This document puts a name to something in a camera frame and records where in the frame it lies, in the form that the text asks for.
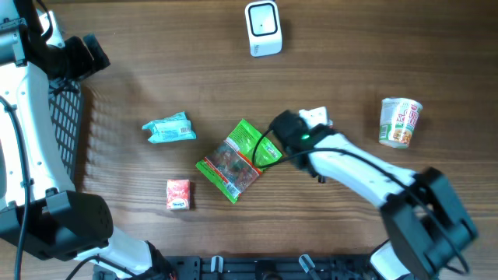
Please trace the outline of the red small box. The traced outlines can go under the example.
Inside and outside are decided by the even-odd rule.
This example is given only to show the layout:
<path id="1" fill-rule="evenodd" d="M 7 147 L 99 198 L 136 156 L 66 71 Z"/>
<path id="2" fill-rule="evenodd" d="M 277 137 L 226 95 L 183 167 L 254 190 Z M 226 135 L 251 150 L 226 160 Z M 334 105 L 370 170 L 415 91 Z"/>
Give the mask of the red small box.
<path id="1" fill-rule="evenodd" d="M 167 209 L 189 210 L 191 198 L 190 180 L 167 181 Z"/>

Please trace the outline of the green gummy candy bag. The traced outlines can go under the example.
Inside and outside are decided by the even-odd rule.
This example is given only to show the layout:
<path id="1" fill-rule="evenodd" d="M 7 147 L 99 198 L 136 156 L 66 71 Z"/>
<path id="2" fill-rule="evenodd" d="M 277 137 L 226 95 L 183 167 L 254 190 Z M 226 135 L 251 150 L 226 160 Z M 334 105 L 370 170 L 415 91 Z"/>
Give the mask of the green gummy candy bag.
<path id="1" fill-rule="evenodd" d="M 252 124 L 241 120 L 218 148 L 196 163 L 196 168 L 232 203 L 282 153 Z"/>

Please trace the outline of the instant noodle cup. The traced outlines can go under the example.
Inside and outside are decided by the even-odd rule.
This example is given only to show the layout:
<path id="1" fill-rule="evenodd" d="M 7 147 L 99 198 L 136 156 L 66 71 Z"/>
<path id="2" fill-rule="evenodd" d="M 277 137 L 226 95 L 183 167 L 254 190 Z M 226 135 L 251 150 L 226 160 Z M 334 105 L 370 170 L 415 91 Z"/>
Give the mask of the instant noodle cup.
<path id="1" fill-rule="evenodd" d="M 415 100 L 383 99 L 379 143 L 396 149 L 407 149 L 422 109 L 422 104 Z"/>

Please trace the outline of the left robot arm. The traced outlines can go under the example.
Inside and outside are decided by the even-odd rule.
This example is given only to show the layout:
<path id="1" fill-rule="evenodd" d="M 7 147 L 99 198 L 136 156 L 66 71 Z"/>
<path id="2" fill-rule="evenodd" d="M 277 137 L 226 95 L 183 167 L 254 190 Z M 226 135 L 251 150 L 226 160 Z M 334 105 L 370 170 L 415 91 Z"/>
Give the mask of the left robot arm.
<path id="1" fill-rule="evenodd" d="M 1 238 L 24 254 L 92 262 L 119 279 L 175 279 L 150 243 L 119 230 L 105 200 L 67 171 L 79 83 L 109 59 L 94 35 L 63 39 L 41 1 L 1 3 Z"/>

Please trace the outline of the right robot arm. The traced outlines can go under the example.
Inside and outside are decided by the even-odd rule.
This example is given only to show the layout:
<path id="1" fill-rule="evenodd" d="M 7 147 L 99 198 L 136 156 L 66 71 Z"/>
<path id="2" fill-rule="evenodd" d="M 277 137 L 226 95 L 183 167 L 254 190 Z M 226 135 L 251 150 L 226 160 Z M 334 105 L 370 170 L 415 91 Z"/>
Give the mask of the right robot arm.
<path id="1" fill-rule="evenodd" d="M 312 177 L 329 177 L 371 203 L 381 214 L 388 241 L 370 264 L 384 279 L 413 275 L 435 279 L 440 270 L 461 263 L 462 251 L 478 230 L 448 178 L 435 168 L 421 173 L 401 168 L 363 151 L 316 113 L 282 112 L 268 126 L 287 160 Z"/>

